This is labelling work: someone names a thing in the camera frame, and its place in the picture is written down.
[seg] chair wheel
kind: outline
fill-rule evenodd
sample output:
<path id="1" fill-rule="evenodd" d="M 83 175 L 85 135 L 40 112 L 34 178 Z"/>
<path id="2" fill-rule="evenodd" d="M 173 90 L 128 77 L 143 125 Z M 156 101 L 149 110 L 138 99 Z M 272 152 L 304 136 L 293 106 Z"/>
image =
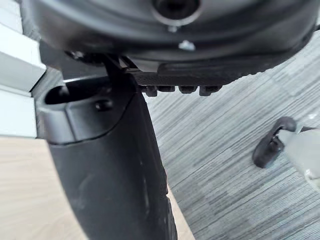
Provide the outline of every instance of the chair wheel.
<path id="1" fill-rule="evenodd" d="M 297 123 L 293 118 L 287 116 L 279 118 L 271 131 L 255 147 L 252 155 L 253 163 L 262 169 L 269 168 L 285 148 L 277 137 L 279 130 L 295 132 L 296 128 Z"/>

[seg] white panel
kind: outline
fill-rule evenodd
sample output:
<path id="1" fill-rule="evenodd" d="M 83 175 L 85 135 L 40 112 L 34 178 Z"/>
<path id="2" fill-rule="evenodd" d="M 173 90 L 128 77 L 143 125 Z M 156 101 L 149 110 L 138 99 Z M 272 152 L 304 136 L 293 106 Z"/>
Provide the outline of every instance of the white panel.
<path id="1" fill-rule="evenodd" d="M 39 43 L 0 24 L 0 84 L 29 92 L 46 71 Z"/>
<path id="2" fill-rule="evenodd" d="M 13 0 L 0 0 L 0 9 L 4 9 L 18 17 L 21 16 L 20 5 Z"/>
<path id="3" fill-rule="evenodd" d="M 12 137 L 37 137 L 35 101 L 0 90 L 0 135 Z"/>
<path id="4" fill-rule="evenodd" d="M 21 90 L 18 90 L 16 88 L 5 86 L 5 85 L 0 85 L 0 90 L 3 90 L 5 92 L 9 92 L 9 93 L 12 93 L 12 94 L 19 94 L 19 95 L 22 95 L 22 96 L 25 96 L 25 97 L 31 97 L 31 92 L 21 91 Z"/>
<path id="5" fill-rule="evenodd" d="M 23 33 L 21 17 L 4 10 L 3 8 L 0 8 L 0 24 L 5 25 L 19 34 Z"/>

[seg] gray carpet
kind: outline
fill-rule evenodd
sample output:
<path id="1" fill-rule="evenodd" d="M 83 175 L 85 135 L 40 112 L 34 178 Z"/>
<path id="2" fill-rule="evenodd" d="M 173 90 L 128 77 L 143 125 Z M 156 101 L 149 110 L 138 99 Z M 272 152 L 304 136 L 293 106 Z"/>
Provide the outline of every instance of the gray carpet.
<path id="1" fill-rule="evenodd" d="M 24 33 L 38 40 L 22 15 Z M 316 33 L 296 57 L 210 97 L 146 99 L 168 182 L 197 240 L 320 240 L 320 195 L 284 156 L 268 170 L 251 161 L 281 116 L 320 127 L 319 47 Z M 37 106 L 58 84 L 60 73 L 49 69 L 32 92 Z"/>

